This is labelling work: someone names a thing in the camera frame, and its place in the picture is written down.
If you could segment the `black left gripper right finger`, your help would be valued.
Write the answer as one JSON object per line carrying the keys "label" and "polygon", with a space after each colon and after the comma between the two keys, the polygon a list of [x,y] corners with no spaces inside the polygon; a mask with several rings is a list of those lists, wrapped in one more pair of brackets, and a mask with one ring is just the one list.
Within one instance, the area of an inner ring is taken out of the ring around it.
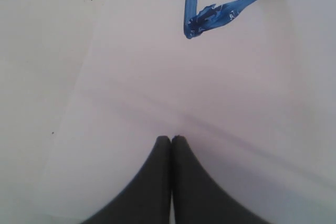
{"label": "black left gripper right finger", "polygon": [[180,135],[171,141],[171,172],[176,223],[267,223],[220,188]]}

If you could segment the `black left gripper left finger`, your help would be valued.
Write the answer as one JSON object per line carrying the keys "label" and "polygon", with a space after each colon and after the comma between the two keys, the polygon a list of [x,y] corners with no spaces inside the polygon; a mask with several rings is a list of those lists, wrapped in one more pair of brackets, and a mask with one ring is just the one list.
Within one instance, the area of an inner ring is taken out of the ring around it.
{"label": "black left gripper left finger", "polygon": [[86,224],[169,223],[171,208],[171,141],[159,136],[129,184]]}

